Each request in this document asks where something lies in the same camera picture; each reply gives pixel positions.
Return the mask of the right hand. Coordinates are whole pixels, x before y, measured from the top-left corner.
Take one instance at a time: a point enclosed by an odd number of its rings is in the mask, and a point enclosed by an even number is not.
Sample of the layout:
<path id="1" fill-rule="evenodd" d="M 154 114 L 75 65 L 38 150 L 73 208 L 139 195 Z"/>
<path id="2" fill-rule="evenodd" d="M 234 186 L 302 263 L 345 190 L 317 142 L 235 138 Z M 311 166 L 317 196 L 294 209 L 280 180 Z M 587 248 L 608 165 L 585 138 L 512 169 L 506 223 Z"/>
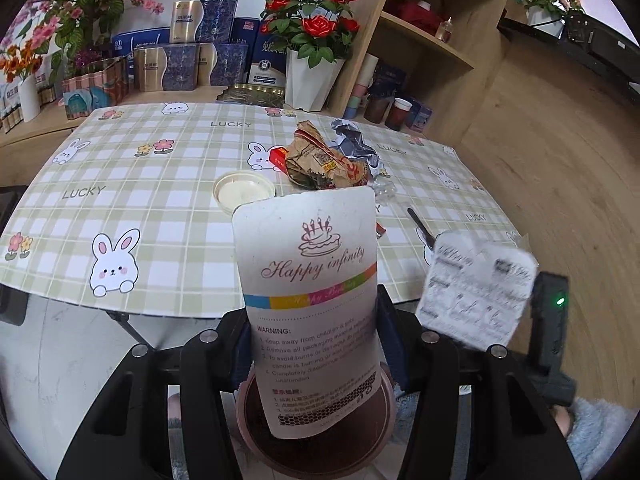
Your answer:
<path id="1" fill-rule="evenodd" d="M 562 405 L 552 405 L 550 408 L 550 412 L 555 420 L 555 423 L 558 425 L 561 434 L 565 439 L 568 438 L 570 432 L 572 431 L 574 418 L 572 413 Z"/>

